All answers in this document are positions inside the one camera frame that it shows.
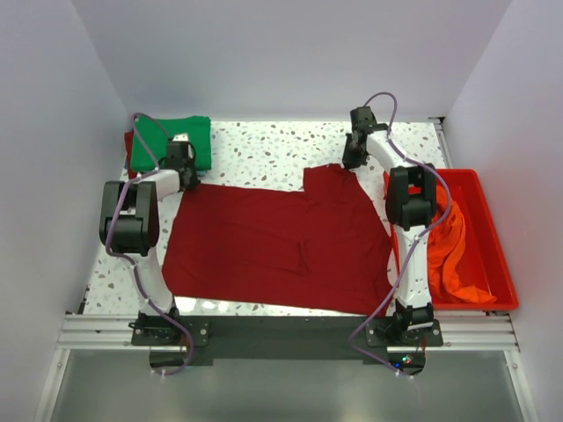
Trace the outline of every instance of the white wall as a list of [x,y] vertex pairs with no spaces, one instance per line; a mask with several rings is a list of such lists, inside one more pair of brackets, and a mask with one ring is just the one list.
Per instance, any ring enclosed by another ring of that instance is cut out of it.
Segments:
[[509,4],[73,2],[130,112],[346,119],[387,90],[403,120],[445,115]]
[[127,115],[68,0],[0,2],[0,420],[32,420]]
[[543,420],[563,420],[563,3],[514,0],[445,121],[479,172],[520,296],[514,313]]

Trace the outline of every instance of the gray floor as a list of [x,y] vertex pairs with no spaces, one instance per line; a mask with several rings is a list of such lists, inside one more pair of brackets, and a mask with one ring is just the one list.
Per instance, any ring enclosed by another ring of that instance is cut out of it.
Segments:
[[218,360],[166,378],[148,353],[73,352],[55,421],[522,421],[502,353],[428,355],[416,388],[360,361]]

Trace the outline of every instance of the red t-shirt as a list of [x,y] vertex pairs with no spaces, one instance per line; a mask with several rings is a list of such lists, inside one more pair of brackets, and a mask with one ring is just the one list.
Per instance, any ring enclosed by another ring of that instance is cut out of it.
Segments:
[[304,192],[186,191],[163,274],[177,296],[370,314],[390,290],[391,241],[354,173],[305,169]]

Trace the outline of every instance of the speckled white table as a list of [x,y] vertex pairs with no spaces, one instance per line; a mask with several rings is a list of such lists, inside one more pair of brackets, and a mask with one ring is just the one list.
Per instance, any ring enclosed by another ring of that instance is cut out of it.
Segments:
[[[349,121],[214,122],[211,126],[213,169],[202,178],[202,183],[278,191],[300,190],[305,167],[341,162],[346,132],[349,130]],[[395,123],[393,133],[409,155],[433,163],[438,168],[445,167],[432,123]],[[382,167],[370,157],[368,165],[356,169],[355,173],[389,231],[389,224],[384,218]],[[160,238],[157,255],[161,264],[180,199],[181,193],[176,193],[158,204]],[[393,263],[391,256],[387,270],[390,282],[397,277]],[[89,287],[85,314],[137,313],[138,301],[133,281],[128,277],[123,262],[108,257],[102,245]],[[322,309],[187,297],[177,297],[176,304],[180,313],[193,315],[344,315]]]

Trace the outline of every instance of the cable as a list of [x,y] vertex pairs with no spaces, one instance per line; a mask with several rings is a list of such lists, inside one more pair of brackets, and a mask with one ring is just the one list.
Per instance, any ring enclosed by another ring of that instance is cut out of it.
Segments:
[[106,253],[111,256],[111,257],[116,257],[116,258],[122,258],[127,260],[127,262],[129,262],[129,264],[131,264],[133,266],[133,275],[135,278],[135,284],[137,286],[137,289],[139,290],[139,293],[141,294],[141,296],[143,297],[143,299],[149,304],[149,306],[151,308],[153,308],[155,310],[155,312],[157,312],[162,318],[164,318],[168,323],[174,325],[175,327],[177,327],[185,336],[186,336],[186,342],[189,342],[189,347],[188,347],[188,355],[187,358],[184,360],[184,362],[182,363],[181,366],[177,367],[176,369],[173,369],[171,371],[162,371],[162,376],[169,376],[169,375],[175,375],[178,372],[180,372],[182,369],[184,369],[184,367],[187,366],[187,364],[192,360],[192,358],[194,357],[194,338],[192,337],[192,334],[190,334],[190,331],[187,330],[186,327],[184,327],[182,324],[178,323],[177,321],[175,321],[174,319],[170,318],[168,315],[166,315],[166,313],[164,313],[147,295],[147,293],[145,292],[144,288],[143,288],[143,284],[141,283],[141,277],[139,276],[139,269],[137,266],[137,263],[135,262],[135,260],[133,258],[131,258],[129,255],[126,255],[124,253],[118,253],[118,252],[114,252],[112,251],[112,240],[113,240],[113,234],[115,233],[115,226],[117,225],[117,220],[119,219],[119,215],[120,215],[120,211],[121,208],[123,207],[123,203],[125,201],[125,197],[127,195],[127,190],[129,189],[129,187],[136,183],[139,182],[141,180],[143,180],[144,178],[147,178],[149,176],[152,176],[154,174],[158,173],[159,170],[159,165],[158,165],[158,161],[155,158],[154,154],[152,153],[152,151],[150,151],[149,147],[147,146],[147,144],[145,143],[145,141],[142,139],[142,137],[138,134],[138,132],[136,131],[136,125],[135,125],[135,118],[137,116],[144,116],[147,117],[153,121],[155,121],[159,127],[163,130],[163,132],[166,134],[167,138],[170,138],[170,136],[168,135],[168,132],[166,131],[166,129],[164,129],[164,127],[156,120],[154,120],[153,118],[151,118],[150,116],[144,114],[144,113],[134,113],[133,114],[133,130],[135,132],[135,134],[137,135],[137,138],[139,139],[139,141],[141,141],[141,144],[143,145],[143,147],[145,148],[145,150],[147,151],[147,153],[149,154],[150,158],[152,159],[153,163],[155,164],[155,170],[153,171],[149,171],[147,173],[144,173],[141,176],[137,176],[136,178],[132,178],[130,180],[127,180],[125,182],[125,185],[123,186],[123,188],[121,189],[121,194],[120,197],[117,201],[117,206],[115,207],[115,211],[113,211],[113,216],[112,216],[112,220],[110,221],[109,224],[109,230],[107,231],[107,238],[106,238]]
[[139,142],[142,144],[143,148],[145,151],[147,151],[147,154],[149,154],[150,160],[155,164],[155,169],[158,170],[160,168],[160,164],[158,163],[157,158],[155,157],[155,155],[152,153],[152,151],[150,150],[149,146],[147,145],[147,142],[144,141],[143,137],[141,136],[141,134],[139,133],[139,130],[137,129],[137,123],[136,120],[138,117],[145,117],[149,120],[151,120],[152,122],[154,122],[158,128],[160,130],[162,130],[162,132],[166,135],[166,140],[170,141],[172,138],[170,137],[170,134],[168,133],[168,131],[165,129],[165,127],[162,125],[162,123],[160,123],[158,120],[150,117],[148,114],[145,113],[133,113],[133,133],[135,134],[135,136],[137,137],[137,139],[139,140]]
[[[354,330],[354,332],[352,332],[352,334],[350,334],[350,337],[348,337],[348,342],[350,343],[350,345],[357,351],[360,352],[362,354],[365,354],[366,356],[369,356],[370,358],[377,360],[379,363],[381,363],[382,365],[388,367],[389,369],[391,369],[392,371],[396,372],[398,375],[403,375],[403,376],[409,376],[407,373],[405,373],[404,371],[397,369],[396,367],[394,367],[391,363],[389,363],[386,360],[383,360],[382,358],[380,358],[379,356],[371,353],[368,350],[365,350],[359,346],[357,346],[354,343],[354,339],[355,337],[362,331],[365,329],[365,327],[377,316],[377,314],[379,314],[379,312],[381,312],[381,310],[385,307],[385,305],[391,300],[391,298],[393,297],[393,295],[395,294],[395,292],[397,291],[398,285],[400,284],[401,280],[403,279],[403,276],[405,275],[405,269],[406,266],[408,265],[411,256],[414,253],[414,249],[416,248],[416,246],[419,244],[419,241],[422,237],[424,237],[430,230],[432,230],[434,227],[442,224],[442,222],[446,219],[446,217],[448,216],[448,214],[450,213],[451,210],[451,193],[450,193],[450,189],[448,188],[448,185],[446,184],[445,180],[443,179],[442,176],[440,176],[440,174],[438,174],[438,172],[436,170],[434,170],[432,167],[430,167],[429,165],[426,165],[424,163],[420,163],[417,160],[414,160],[412,158],[407,157],[405,154],[403,154],[399,148],[397,148],[397,145],[393,142],[392,138],[391,138],[391,127],[393,124],[393,121],[395,120],[395,115],[397,114],[397,108],[398,108],[398,101],[397,98],[391,94],[390,92],[387,91],[383,91],[383,92],[378,92],[377,94],[372,95],[371,97],[368,98],[368,100],[365,102],[364,106],[367,106],[369,104],[369,102],[376,98],[379,97],[380,95],[386,95],[388,97],[391,97],[391,99],[393,100],[393,113],[391,114],[391,119],[389,120],[389,127],[387,128],[387,142],[391,145],[391,147],[393,148],[393,150],[405,161],[407,161],[410,164],[415,164],[415,165],[419,165],[420,167],[422,167],[423,169],[430,171],[442,184],[444,190],[446,191],[446,195],[448,197],[448,205],[446,206],[446,209],[443,213],[443,215],[434,223],[430,224],[426,229],[424,229],[413,241],[412,246],[410,247],[410,249],[408,250],[408,253],[406,254],[405,257],[405,261],[403,262],[403,265],[401,267],[401,270],[398,274],[397,280],[395,281],[395,283],[393,284],[391,290],[389,291],[389,294],[387,294],[387,296],[385,296],[385,298],[383,299],[383,301],[379,304],[379,306],[377,306],[376,310],[373,311],[373,313],[368,316],[368,318],[361,323],[358,328],[356,328]],[[421,398],[420,398],[420,389],[418,387],[418,385],[416,384],[416,382],[414,383],[418,395],[419,395],[419,405],[421,405]]]

